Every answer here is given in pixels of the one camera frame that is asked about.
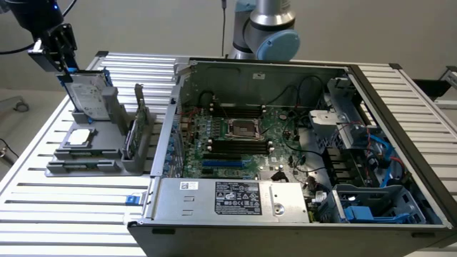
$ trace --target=blue expansion slot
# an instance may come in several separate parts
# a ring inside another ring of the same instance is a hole
[[[231,167],[242,168],[243,162],[226,162],[226,161],[203,161],[202,167]]]

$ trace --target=power supply label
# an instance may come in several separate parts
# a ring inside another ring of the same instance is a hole
[[[218,215],[262,215],[258,183],[215,182],[214,194]]]

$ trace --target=robotic arm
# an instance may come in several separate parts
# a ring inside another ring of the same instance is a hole
[[[19,26],[31,34],[34,45],[27,50],[29,56],[46,72],[57,73],[70,82],[69,73],[78,71],[77,47],[71,25],[62,24],[55,0],[4,1]],[[237,0],[229,58],[289,61],[299,47],[293,25],[290,0]]]
[[[299,48],[290,0],[238,0],[231,59],[289,61]]]
[[[74,60],[75,41],[70,24],[55,0],[5,0],[19,26],[33,37],[34,45],[27,54],[46,72],[69,77],[77,71]]]

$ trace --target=white wall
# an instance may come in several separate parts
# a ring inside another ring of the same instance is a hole
[[[59,0],[65,9],[70,0]],[[226,51],[234,0],[227,0]],[[415,78],[457,65],[455,0],[291,0],[302,46],[297,59],[397,62]],[[218,55],[218,0],[78,0],[66,16],[85,67],[98,50]],[[0,15],[0,51],[30,42],[11,14]],[[0,87],[59,89],[25,53],[0,56]]]

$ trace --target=slotted metal table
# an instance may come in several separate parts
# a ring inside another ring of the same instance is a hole
[[[125,197],[143,192],[150,183],[154,146],[174,86],[175,58],[110,52],[93,59],[87,68],[106,67],[110,71],[118,100],[127,111],[135,110],[133,86],[143,85],[145,102],[157,116],[145,174],[138,177],[43,176],[46,163],[73,121],[73,106],[66,97],[0,182],[1,256],[145,255],[123,224],[139,215],[141,207],[126,207],[123,203]],[[455,126],[402,70],[391,69],[387,64],[357,65],[457,200]],[[423,249],[409,257],[455,254],[457,244],[443,249]]]

